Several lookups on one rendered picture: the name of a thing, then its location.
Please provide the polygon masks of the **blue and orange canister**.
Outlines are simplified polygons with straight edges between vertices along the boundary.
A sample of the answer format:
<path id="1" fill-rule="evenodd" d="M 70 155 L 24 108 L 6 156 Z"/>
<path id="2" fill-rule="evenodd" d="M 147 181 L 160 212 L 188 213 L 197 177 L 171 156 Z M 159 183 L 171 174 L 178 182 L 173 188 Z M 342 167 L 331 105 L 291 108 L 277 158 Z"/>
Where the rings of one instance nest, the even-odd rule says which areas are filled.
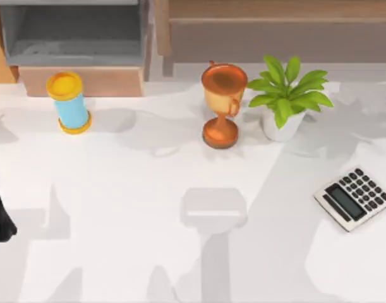
<path id="1" fill-rule="evenodd" d="M 71 71 L 58 72 L 47 80 L 47 93 L 53 99 L 61 129 L 68 134 L 81 134 L 92 123 L 85 106 L 83 82 Z"/>

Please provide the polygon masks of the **silver calculator with black keys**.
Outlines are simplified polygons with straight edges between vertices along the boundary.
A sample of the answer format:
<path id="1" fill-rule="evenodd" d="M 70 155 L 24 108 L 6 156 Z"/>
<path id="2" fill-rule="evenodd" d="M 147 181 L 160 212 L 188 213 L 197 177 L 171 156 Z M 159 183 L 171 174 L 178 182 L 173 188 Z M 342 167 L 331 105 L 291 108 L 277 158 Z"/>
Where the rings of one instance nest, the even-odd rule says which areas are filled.
<path id="1" fill-rule="evenodd" d="M 386 186 L 361 166 L 328 181 L 313 197 L 346 232 L 386 209 Z"/>

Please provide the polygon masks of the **bronze trophy cup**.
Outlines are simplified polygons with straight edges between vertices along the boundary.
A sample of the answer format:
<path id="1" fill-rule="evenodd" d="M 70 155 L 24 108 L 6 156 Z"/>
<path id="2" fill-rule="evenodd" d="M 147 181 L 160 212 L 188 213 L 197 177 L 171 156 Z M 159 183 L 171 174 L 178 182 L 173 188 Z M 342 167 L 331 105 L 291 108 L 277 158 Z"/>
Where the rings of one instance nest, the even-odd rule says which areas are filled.
<path id="1" fill-rule="evenodd" d="M 239 137 L 238 126 L 232 118 L 239 113 L 248 77 L 234 64 L 210 61 L 202 73 L 201 83 L 205 103 L 216 115 L 204 124 L 203 140 L 215 149 L 230 148 Z"/>

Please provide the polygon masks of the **wooden open shelf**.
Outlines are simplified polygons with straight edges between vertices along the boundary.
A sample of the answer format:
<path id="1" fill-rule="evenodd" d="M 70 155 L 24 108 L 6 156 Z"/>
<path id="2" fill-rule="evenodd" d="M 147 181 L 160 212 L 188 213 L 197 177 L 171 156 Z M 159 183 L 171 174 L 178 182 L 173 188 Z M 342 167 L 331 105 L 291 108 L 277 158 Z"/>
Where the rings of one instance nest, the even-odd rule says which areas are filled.
<path id="1" fill-rule="evenodd" d="M 342 81 L 386 81 L 386 0 L 151 0 L 151 79 L 192 80 L 210 60 L 254 74 L 297 55 Z"/>

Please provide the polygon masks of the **pale wooden drawer front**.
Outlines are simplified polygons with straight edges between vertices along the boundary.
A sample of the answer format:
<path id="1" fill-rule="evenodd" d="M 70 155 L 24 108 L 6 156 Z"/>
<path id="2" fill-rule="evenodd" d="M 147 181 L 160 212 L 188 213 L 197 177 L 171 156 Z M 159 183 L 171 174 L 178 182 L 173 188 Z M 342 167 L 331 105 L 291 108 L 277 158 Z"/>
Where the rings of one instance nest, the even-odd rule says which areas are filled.
<path id="1" fill-rule="evenodd" d="M 63 84 L 73 84 L 69 74 L 76 74 L 81 79 L 82 90 L 86 97 L 141 97 L 145 69 L 130 66 L 20 66 L 20 78 L 30 97 L 46 97 L 47 83 L 50 78 L 58 77 L 58 88 Z"/>

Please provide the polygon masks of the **green plant in white pot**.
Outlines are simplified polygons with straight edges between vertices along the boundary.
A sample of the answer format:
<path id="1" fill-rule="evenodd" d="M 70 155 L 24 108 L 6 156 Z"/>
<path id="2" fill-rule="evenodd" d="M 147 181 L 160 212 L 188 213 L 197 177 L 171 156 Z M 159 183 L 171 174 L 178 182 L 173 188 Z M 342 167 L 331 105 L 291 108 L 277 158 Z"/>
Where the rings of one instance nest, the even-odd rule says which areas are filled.
<path id="1" fill-rule="evenodd" d="M 287 142 L 296 134 L 307 111 L 320 112 L 322 107 L 334 106 L 323 92 L 327 72 L 316 69 L 299 77 L 301 61 L 297 56 L 285 66 L 270 55 L 263 60 L 267 70 L 247 84 L 259 93 L 250 100 L 249 107 L 265 107 L 261 120 L 265 136 Z"/>

